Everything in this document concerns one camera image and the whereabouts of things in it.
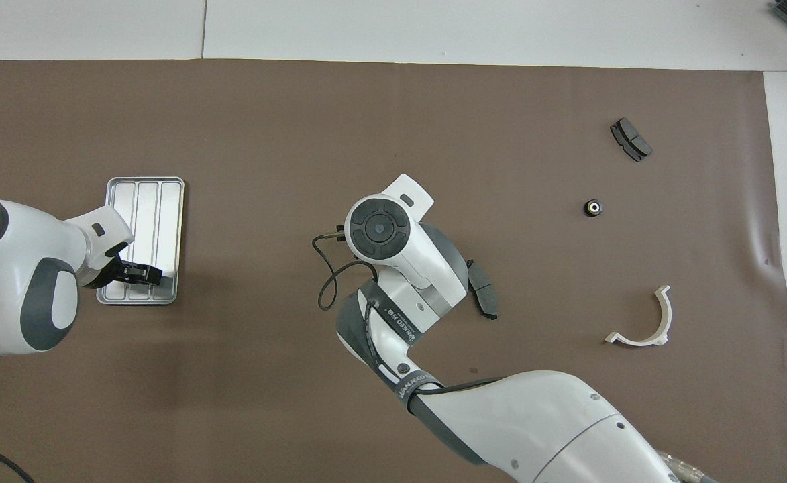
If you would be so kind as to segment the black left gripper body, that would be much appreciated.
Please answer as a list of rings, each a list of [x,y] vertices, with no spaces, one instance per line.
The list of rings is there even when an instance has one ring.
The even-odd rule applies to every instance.
[[[127,282],[127,269],[132,267],[132,263],[123,261],[120,257],[111,258],[93,279],[93,288],[103,288],[114,281]]]

